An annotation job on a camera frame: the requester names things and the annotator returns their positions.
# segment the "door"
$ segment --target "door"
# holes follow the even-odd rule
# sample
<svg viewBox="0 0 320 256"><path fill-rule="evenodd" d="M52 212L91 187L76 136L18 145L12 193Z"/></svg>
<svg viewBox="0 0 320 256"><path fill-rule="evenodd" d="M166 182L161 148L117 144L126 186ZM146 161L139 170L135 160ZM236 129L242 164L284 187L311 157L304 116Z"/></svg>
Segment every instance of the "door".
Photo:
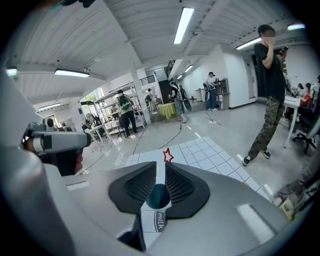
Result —
<svg viewBox="0 0 320 256"><path fill-rule="evenodd" d="M163 104L169 103L171 100L168 98L169 94L172 94L171 87L168 80L159 81L159 87L163 99Z"/></svg>
<svg viewBox="0 0 320 256"><path fill-rule="evenodd" d="M245 70L246 70L246 76L248 80L248 93L249 93L249 99L252 99L255 97L255 85L254 85L254 76L251 71L251 66L248 62L245 61Z"/></svg>

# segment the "yellow tablecloth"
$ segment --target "yellow tablecloth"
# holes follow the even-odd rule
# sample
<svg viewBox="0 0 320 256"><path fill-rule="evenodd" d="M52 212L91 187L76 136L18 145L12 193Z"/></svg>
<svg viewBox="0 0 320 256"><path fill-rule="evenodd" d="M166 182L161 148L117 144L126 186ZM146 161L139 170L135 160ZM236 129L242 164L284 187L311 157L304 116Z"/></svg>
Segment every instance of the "yellow tablecloth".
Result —
<svg viewBox="0 0 320 256"><path fill-rule="evenodd" d="M159 114L165 116L167 120L169 120L171 116L177 116L176 106L174 103L167 103L164 105L160 105L158 107L158 111L159 111Z"/></svg>

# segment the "white ceiling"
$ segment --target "white ceiling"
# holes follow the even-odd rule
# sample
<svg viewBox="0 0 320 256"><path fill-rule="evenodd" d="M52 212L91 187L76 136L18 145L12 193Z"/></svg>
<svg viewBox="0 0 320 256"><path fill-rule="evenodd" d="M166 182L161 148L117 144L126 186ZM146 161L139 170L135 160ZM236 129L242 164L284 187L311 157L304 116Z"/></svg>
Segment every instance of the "white ceiling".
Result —
<svg viewBox="0 0 320 256"><path fill-rule="evenodd" d="M194 13L181 44L174 44L183 7ZM96 0L89 8L75 3L30 13L8 44L6 65L18 67L17 84L34 104L79 100L133 66L183 59L182 70L218 43L235 48L256 38L261 24L275 27L279 44L305 43L301 31L286 31L293 22L276 0ZM91 69L90 78L53 74L55 68L84 67Z"/></svg>

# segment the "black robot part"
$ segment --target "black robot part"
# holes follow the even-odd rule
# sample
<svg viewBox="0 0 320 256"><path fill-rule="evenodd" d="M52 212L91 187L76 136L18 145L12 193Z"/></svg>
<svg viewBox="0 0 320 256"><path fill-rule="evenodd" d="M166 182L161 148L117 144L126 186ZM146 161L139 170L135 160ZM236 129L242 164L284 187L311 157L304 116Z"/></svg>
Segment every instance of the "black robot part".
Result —
<svg viewBox="0 0 320 256"><path fill-rule="evenodd" d="M169 190L172 206L165 211L166 219L184 219L195 215L208 201L210 190L201 178L165 163L165 184Z"/></svg>
<svg viewBox="0 0 320 256"><path fill-rule="evenodd" d="M150 162L116 179L108 193L115 206L124 213L140 216L141 206L156 184L157 163Z"/></svg>

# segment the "white grid mat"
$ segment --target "white grid mat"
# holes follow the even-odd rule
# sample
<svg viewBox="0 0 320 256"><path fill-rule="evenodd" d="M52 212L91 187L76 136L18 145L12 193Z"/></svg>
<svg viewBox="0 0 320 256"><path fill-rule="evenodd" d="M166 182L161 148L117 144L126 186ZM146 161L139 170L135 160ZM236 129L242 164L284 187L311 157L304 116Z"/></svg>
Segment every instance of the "white grid mat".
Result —
<svg viewBox="0 0 320 256"><path fill-rule="evenodd" d="M169 146L170 154L174 157L171 162L193 166L209 172L234 178L256 191L259 195L270 200L252 177L234 160L226 151L208 137ZM131 155L125 166L136 165L143 162L156 161L156 183L164 183L165 162L164 151L167 147L145 153Z"/></svg>

